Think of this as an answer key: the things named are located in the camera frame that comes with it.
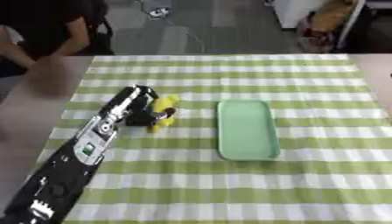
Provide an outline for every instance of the person's arm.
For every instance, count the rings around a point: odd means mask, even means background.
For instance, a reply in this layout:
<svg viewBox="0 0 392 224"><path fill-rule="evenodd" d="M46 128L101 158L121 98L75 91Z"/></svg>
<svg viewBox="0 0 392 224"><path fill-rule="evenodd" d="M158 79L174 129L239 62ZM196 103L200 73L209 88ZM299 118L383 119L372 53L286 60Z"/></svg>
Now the person's arm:
<svg viewBox="0 0 392 224"><path fill-rule="evenodd" d="M22 48L12 43L10 34L3 25L0 25L0 56L25 68L30 68L35 63L35 60L27 55Z"/></svg>
<svg viewBox="0 0 392 224"><path fill-rule="evenodd" d="M83 17L66 24L70 38L57 49L52 56L67 56L77 53L90 44L88 29Z"/></svg>

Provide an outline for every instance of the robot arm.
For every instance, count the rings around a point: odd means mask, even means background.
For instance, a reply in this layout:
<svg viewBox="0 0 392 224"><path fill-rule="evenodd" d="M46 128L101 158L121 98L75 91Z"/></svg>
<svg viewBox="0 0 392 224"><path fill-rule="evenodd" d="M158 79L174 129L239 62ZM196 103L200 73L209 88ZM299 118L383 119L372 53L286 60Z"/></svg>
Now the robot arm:
<svg viewBox="0 0 392 224"><path fill-rule="evenodd" d="M170 115L149 111L157 98L149 87L124 88L25 181L0 223L61 223L99 168L119 122L143 115L139 124L150 126L172 115L171 109Z"/></svg>

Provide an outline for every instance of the shoe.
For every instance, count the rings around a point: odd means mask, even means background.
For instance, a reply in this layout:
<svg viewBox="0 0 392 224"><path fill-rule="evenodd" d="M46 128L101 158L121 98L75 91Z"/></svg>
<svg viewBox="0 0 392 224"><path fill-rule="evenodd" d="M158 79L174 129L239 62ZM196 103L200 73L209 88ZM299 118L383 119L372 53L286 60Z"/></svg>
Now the shoe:
<svg viewBox="0 0 392 224"><path fill-rule="evenodd" d="M169 15L170 12L171 12L170 8L167 7L156 8L155 10L149 12L149 15L151 20L157 20L157 19L167 17L167 15Z"/></svg>

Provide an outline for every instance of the gray carpet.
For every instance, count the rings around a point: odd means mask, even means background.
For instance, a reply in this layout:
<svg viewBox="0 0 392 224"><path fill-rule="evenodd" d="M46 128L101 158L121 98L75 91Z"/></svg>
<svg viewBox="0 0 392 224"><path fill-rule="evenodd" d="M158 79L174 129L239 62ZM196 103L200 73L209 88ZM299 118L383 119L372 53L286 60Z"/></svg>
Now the gray carpet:
<svg viewBox="0 0 392 224"><path fill-rule="evenodd" d="M107 1L116 54L300 52L263 0L144 0L149 9L171 6L170 22L150 21L133 0Z"/></svg>

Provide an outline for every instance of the yellow rubber duck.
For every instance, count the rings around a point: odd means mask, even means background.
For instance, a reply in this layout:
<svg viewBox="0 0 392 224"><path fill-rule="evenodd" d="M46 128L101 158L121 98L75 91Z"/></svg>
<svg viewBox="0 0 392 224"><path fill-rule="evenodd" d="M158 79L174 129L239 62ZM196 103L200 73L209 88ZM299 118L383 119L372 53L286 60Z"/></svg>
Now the yellow rubber duck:
<svg viewBox="0 0 392 224"><path fill-rule="evenodd" d="M175 94L170 94L164 98L158 98L152 103L152 111L153 112L163 112L165 109L174 108L174 104L179 101L179 97ZM174 117L170 116L169 118L158 121L155 125L149 128L150 133L159 132L160 127L167 127L172 125L174 122Z"/></svg>

